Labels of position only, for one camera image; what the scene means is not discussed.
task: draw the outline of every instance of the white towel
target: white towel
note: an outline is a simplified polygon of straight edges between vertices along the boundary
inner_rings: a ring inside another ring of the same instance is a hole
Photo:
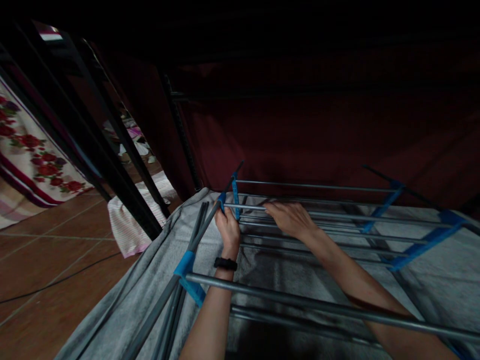
[[[153,175],[152,179],[160,192],[161,197],[165,201],[172,200],[177,196],[176,191],[163,171]],[[135,184],[135,186],[138,188],[148,207],[163,228],[167,219],[162,213],[160,206],[154,201],[143,182],[139,182]],[[118,196],[115,196],[108,202],[108,213],[110,215],[113,237],[115,238],[124,258],[141,253],[148,248],[152,241],[120,201]]]

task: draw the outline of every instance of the dark red fabric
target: dark red fabric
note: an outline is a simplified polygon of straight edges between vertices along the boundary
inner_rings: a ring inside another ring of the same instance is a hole
[[[102,65],[120,98],[141,128],[153,154],[186,200],[195,193],[187,160],[175,130],[157,68],[120,52],[96,45]]]
[[[461,81],[479,66],[477,42],[397,46],[310,58],[184,66],[174,90],[285,85]],[[351,92],[182,103],[204,185],[220,191],[240,160],[241,179],[364,187],[388,183],[368,164],[427,198],[458,209],[479,192],[479,91]],[[380,201],[384,193],[240,185],[240,191]],[[398,201],[420,205],[411,196]]]

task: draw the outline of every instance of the drying rack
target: drying rack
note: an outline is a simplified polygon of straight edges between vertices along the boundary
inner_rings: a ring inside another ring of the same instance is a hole
[[[285,183],[276,183],[276,182],[267,182],[267,181],[253,181],[253,180],[243,180],[238,179],[238,171],[243,165],[243,161],[240,163],[236,171],[232,174],[227,186],[224,191],[220,194],[217,201],[213,205],[210,213],[206,216],[206,211],[208,203],[203,203],[200,211],[197,216],[197,221],[195,223],[190,242],[188,244],[187,251],[183,258],[181,259],[178,267],[174,271],[170,281],[168,282],[165,290],[155,304],[152,312],[148,316],[147,320],[143,324],[140,331],[137,333],[132,345],[128,348],[127,352],[123,356],[123,360],[135,359],[143,344],[145,343],[147,337],[150,334],[153,326],[155,325],[158,317],[163,311],[167,301],[171,297],[169,307],[167,309],[166,316],[163,321],[163,325],[160,331],[160,336],[155,346],[152,359],[168,359],[170,357],[170,351],[173,346],[173,341],[175,339],[175,333],[177,330],[177,325],[180,318],[180,312],[182,310],[183,301],[188,293],[196,302],[196,304],[201,307],[203,300],[205,298],[205,292],[201,285],[209,285],[218,287],[221,289],[230,290],[234,293],[246,294],[249,296],[270,300],[273,302],[282,303],[287,306],[302,307],[306,309],[318,310],[324,313],[331,315],[343,316],[351,319],[360,319],[364,321],[371,321],[391,326],[396,326],[404,329],[410,329],[419,332],[425,332],[430,334],[435,334],[439,336],[451,350],[453,350],[461,359],[465,359],[465,350],[461,346],[461,342],[466,343],[480,343],[480,333],[469,331],[461,328],[443,326],[439,324],[430,323],[427,321],[421,321],[418,319],[405,318],[400,315],[386,314],[379,311],[372,311],[367,309],[355,308],[346,305],[340,305],[337,303],[331,303],[323,300],[316,300],[304,296],[289,294],[280,291],[274,291],[269,289],[264,289],[260,287],[253,287],[238,282],[226,281],[217,279],[212,276],[206,276],[199,273],[193,272],[193,265],[195,261],[195,253],[197,250],[200,241],[202,240],[203,235],[205,234],[208,226],[214,218],[215,212],[217,209],[224,210],[225,207],[235,209],[235,216],[239,220],[241,226],[249,227],[260,227],[260,228],[277,228],[276,224],[268,222],[253,222],[253,221],[243,221],[243,219],[255,219],[255,220],[266,220],[265,216],[251,216],[242,214],[241,210],[251,210],[257,212],[264,212],[265,208],[263,206],[256,205],[245,205],[240,203],[240,197],[259,197],[266,198],[269,197],[266,195],[258,195],[252,193],[240,193],[238,192],[238,184],[262,184],[262,185],[276,185],[276,186],[289,186],[289,187],[314,187],[314,188],[326,188],[326,189],[336,189],[336,190],[357,190],[357,191],[375,191],[375,192],[385,192],[387,196],[384,199],[383,204],[376,207],[373,213],[370,216],[359,215],[352,213],[337,213],[337,212],[323,212],[323,211],[309,211],[310,215],[315,218],[315,222],[321,226],[325,227],[325,232],[331,235],[343,235],[349,237],[359,237],[368,239],[370,246],[358,246],[350,244],[339,244],[341,248],[351,249],[360,252],[375,253],[379,256],[380,261],[367,260],[367,259],[355,259],[362,265],[368,266],[382,266],[386,267],[393,274],[399,275],[399,270],[404,267],[409,262],[415,260],[417,257],[421,256],[423,253],[433,248],[435,245],[438,245],[441,241],[445,240],[449,236],[453,235],[455,232],[460,230],[462,227],[470,227],[470,223],[465,220],[463,217],[455,214],[450,210],[441,210],[438,214],[440,221],[423,221],[423,220],[414,220],[414,219],[400,219],[392,217],[382,217],[382,215],[387,211],[390,205],[404,192],[413,193],[413,195],[418,195],[417,197],[423,198],[421,195],[415,193],[411,189],[408,189],[404,184],[388,178],[386,175],[379,173],[378,171],[371,169],[368,166],[365,166],[366,169],[374,172],[375,174],[386,179],[390,183],[390,188],[369,188],[369,187],[352,187],[352,186],[331,186],[331,185],[317,185],[317,184],[285,184]],[[226,202],[227,191],[229,191],[230,186],[233,190],[233,199],[234,202]],[[358,203],[348,200],[321,200],[321,199],[312,199],[312,198],[296,198],[288,197],[290,201],[302,201],[302,202],[313,202],[318,204],[347,204],[349,206],[357,205],[372,205],[365,203]],[[351,227],[347,225],[339,224],[328,224],[328,223],[319,223],[316,221],[317,218],[322,219],[340,219],[340,220],[352,220],[357,222],[362,222],[361,225]],[[387,222],[394,224],[405,224],[405,225],[420,225],[432,227],[432,231],[428,233],[421,239],[407,238],[407,237],[396,237],[396,236],[384,236],[379,234],[369,233],[372,230],[375,222]],[[328,228],[338,228],[343,227],[344,229],[356,229],[360,232],[352,233],[341,230],[330,230]],[[243,240],[245,238],[259,238],[279,241],[280,243],[291,243],[296,242],[300,243],[298,240],[291,237],[284,236],[273,236],[268,234],[251,234],[251,233],[242,233]],[[293,254],[293,255],[305,255],[311,256],[311,253],[306,250],[297,250],[289,249],[281,246],[266,246],[260,244],[253,244],[244,242],[242,240],[240,247],[250,247],[259,249],[265,252],[276,252],[283,254]],[[389,242],[402,242],[402,243],[412,243],[407,250],[403,252],[392,251],[388,248],[381,248],[376,246],[374,241],[389,241]],[[395,277],[399,285],[404,288],[404,283],[399,280],[398,277]],[[238,306],[235,304],[231,305],[230,316],[240,319],[247,319],[256,322],[265,322],[269,324],[276,324],[281,326],[290,327],[295,330],[309,332],[312,334],[317,334],[319,336],[338,339],[341,341],[349,341],[355,344],[361,344],[366,346],[371,346],[374,348],[381,349],[381,345],[370,339],[364,338],[357,334],[349,333],[348,331],[325,326],[320,323],[316,323],[311,320],[304,318],[294,317],[290,315],[278,314],[263,309],[254,308],[254,307],[245,307]]]

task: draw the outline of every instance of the fabric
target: fabric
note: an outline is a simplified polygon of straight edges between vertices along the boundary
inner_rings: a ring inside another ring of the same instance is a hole
[[[198,176],[209,189],[221,191],[241,160],[241,179],[387,187],[361,168],[368,164],[458,210],[479,191],[478,90],[435,84],[475,79],[478,46],[477,39],[465,39],[326,51],[178,66],[169,68],[168,75],[173,90],[186,94],[332,89],[313,96],[179,103]],[[183,200],[193,195],[155,66],[118,52],[103,55],[105,69],[138,113],[134,117],[173,187]],[[245,190],[362,202],[382,196],[312,189],[289,194],[285,188],[259,186]],[[425,206],[408,195],[398,201]]]
[[[153,175],[151,178],[165,202],[177,196],[172,184],[170,184],[170,181],[163,171]],[[160,206],[152,198],[145,183],[142,181],[135,184],[135,186],[160,225],[162,227],[165,226],[167,219],[162,213]],[[143,252],[152,243],[148,235],[123,205],[118,196],[115,196],[108,202],[108,214],[110,216],[113,237],[124,258]]]
[[[57,360],[69,359],[69,354],[78,348],[79,343],[104,315],[117,295],[119,295],[119,302],[89,344],[82,359],[120,359],[122,357],[187,250],[202,202],[209,201],[210,211],[218,195],[204,188],[175,210],[166,222],[163,232],[146,249],[134,267],[80,323],[57,355]],[[227,194],[227,201],[232,201],[231,193]],[[261,198],[249,198],[247,203],[253,205],[261,201]],[[333,206],[322,206],[321,209],[342,211]],[[371,210],[365,208],[364,213],[368,214]],[[396,206],[393,206],[385,216],[437,220],[434,211]],[[241,230],[255,231],[258,228],[247,229],[242,226]],[[419,237],[427,230],[421,226],[391,223],[381,225],[381,233],[392,236]],[[333,239],[342,243],[366,245],[364,240],[358,238],[333,236]],[[274,245],[271,242],[264,242],[264,244]],[[221,249],[222,240],[215,221],[212,221],[199,244],[193,271],[212,276],[215,273],[213,263],[221,254]],[[349,254],[358,258],[378,260],[374,254],[362,256],[361,253],[353,251],[349,251]],[[480,296],[479,287],[472,286],[478,282],[480,274],[478,261],[476,261],[479,255],[480,244],[477,237],[462,230],[408,266],[408,272],[413,274],[413,280],[415,280],[410,283],[412,290],[422,298],[425,306],[437,314],[438,323],[474,331],[480,330],[478,328],[480,312],[477,304]],[[271,254],[244,248],[240,250],[237,262],[238,270],[235,272],[234,281],[241,284],[348,304],[345,295],[313,258]],[[388,270],[368,265],[364,268],[411,312],[416,316],[419,315]],[[290,308],[242,294],[234,294],[232,303],[302,316],[322,324],[347,329],[365,337],[372,336],[360,321],[319,311]],[[137,359],[151,358],[165,313],[164,310],[158,318]],[[198,308],[187,296],[170,359],[178,358],[197,314]],[[240,359],[389,359],[381,350],[300,333],[281,326],[268,326],[239,319],[230,319],[227,350],[238,352]]]
[[[0,78],[0,229],[92,186]]]

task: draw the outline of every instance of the black watch strap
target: black watch strap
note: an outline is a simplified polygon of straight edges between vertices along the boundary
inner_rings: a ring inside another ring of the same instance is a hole
[[[217,257],[215,263],[213,264],[214,268],[222,268],[226,270],[237,270],[238,264],[230,259],[224,259],[223,257]]]

